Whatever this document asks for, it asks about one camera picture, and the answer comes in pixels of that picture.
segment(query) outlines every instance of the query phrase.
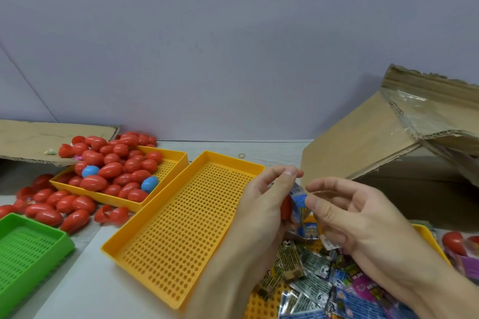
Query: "white table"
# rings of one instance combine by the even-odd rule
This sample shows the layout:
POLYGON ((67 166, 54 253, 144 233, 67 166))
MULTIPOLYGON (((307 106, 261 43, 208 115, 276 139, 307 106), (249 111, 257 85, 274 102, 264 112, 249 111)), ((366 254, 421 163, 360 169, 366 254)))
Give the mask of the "white table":
MULTIPOLYGON (((244 153, 246 154, 245 160, 266 166, 277 164, 299 166, 302 151, 308 143, 308 141, 163 141, 159 147, 187 152, 190 161, 194 160, 201 152, 210 150, 232 157, 238 157, 239 154, 244 153)), ((20 172, 24 169, 30 168, 18 167, 20 172)), ((35 171, 20 185, 14 185, 19 188, 28 185, 35 176, 44 172, 48 172, 46 168, 41 172, 35 171)), ((12 202, 12 196, 4 195, 2 197, 2 192, 2 180, 0 179, 0 204, 12 202)), ((163 304, 159 298, 100 252, 101 245, 117 231, 117 228, 105 226, 98 229, 98 225, 91 223, 86 231, 73 237, 77 247, 75 256, 66 262, 13 315, 14 319, 158 319, 176 317, 176 313, 163 304)))

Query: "cardboard flap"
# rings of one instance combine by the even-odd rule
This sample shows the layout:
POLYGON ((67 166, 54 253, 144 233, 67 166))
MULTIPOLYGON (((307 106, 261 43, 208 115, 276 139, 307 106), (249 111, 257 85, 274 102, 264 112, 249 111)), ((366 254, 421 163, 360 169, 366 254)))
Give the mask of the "cardboard flap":
POLYGON ((304 150, 301 184, 318 177, 354 179, 419 147, 380 92, 304 150))
POLYGON ((479 86, 391 65, 381 93, 416 140, 464 137, 441 143, 479 152, 479 86))
POLYGON ((47 155, 45 151, 58 151, 76 135, 95 135, 109 141, 117 132, 118 128, 112 126, 0 120, 0 158, 71 165, 77 160, 47 155))

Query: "yellow plastic tray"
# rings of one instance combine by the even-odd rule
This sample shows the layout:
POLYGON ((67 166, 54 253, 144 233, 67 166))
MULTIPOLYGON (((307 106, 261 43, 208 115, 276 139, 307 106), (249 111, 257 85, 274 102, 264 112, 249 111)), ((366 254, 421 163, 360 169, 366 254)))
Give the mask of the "yellow plastic tray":
POLYGON ((150 152, 161 152, 163 154, 163 162, 158 166, 158 170, 153 175, 156 175, 159 179, 159 183, 155 189, 145 198, 141 203, 129 201, 128 199, 118 198, 113 195, 107 195, 99 192, 91 192, 86 189, 75 187, 64 183, 59 183, 56 180, 61 175, 72 171, 74 165, 68 167, 60 174, 53 177, 50 182, 56 189, 66 189, 69 192, 77 195, 86 195, 93 198, 100 203, 109 204, 115 207, 127 207, 130 211, 138 212, 144 207, 151 199, 157 195, 164 187, 168 185, 178 174, 180 174, 188 166, 188 156, 185 152, 177 152, 174 150, 166 150, 159 148, 150 148, 146 146, 137 146, 135 149, 143 151, 145 154, 150 152))
MULTIPOLYGON (((444 254, 443 250, 437 243, 433 234, 428 230, 426 226, 413 224, 417 233, 449 264, 449 260, 444 254)), ((308 248, 315 252, 320 252, 322 243, 320 240, 316 240, 313 245, 309 245, 308 248)), ((285 290, 290 290, 284 282, 282 282, 276 291, 271 295, 270 299, 265 302, 256 293, 251 293, 249 296, 249 302, 244 313, 244 319, 272 319, 278 318, 279 304, 281 303, 281 294, 285 290)))
POLYGON ((102 251, 178 309, 228 230, 244 187, 263 170, 262 165, 203 152, 102 251))

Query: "fingernail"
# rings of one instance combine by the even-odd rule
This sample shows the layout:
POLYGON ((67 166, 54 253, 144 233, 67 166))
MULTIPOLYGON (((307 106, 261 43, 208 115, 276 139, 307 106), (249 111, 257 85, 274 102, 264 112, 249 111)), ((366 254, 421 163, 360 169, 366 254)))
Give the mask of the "fingernail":
POLYGON ((287 167, 285 170, 284 170, 284 174, 287 174, 287 175, 296 175, 297 173, 297 168, 296 167, 287 167))

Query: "pile of red eggs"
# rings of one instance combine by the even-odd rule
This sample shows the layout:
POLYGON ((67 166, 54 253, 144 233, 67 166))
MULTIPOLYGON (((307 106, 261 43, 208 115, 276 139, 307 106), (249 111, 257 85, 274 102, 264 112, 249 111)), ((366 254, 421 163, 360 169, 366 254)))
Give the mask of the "pile of red eggs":
POLYGON ((63 144, 58 151, 60 156, 76 155, 81 161, 57 181, 134 202, 144 201, 148 192, 140 189, 141 183, 158 170, 163 156, 159 151, 145 154, 135 147, 147 141, 146 146, 156 147, 156 138, 131 131, 117 138, 107 142, 96 136, 76 136, 73 145, 63 144), (85 176, 82 173, 87 166, 100 169, 96 174, 85 176))
MULTIPOLYGON (((25 214, 45 225, 60 226, 62 231, 69 234, 85 226, 90 215, 97 210, 96 202, 85 195, 73 195, 67 190, 57 191, 49 181, 51 178, 52 174, 43 174, 29 187, 20 189, 14 204, 0 206, 0 219, 9 213, 25 214)), ((128 217, 126 207, 113 209, 103 206, 96 212, 94 220, 122 225, 128 217)))

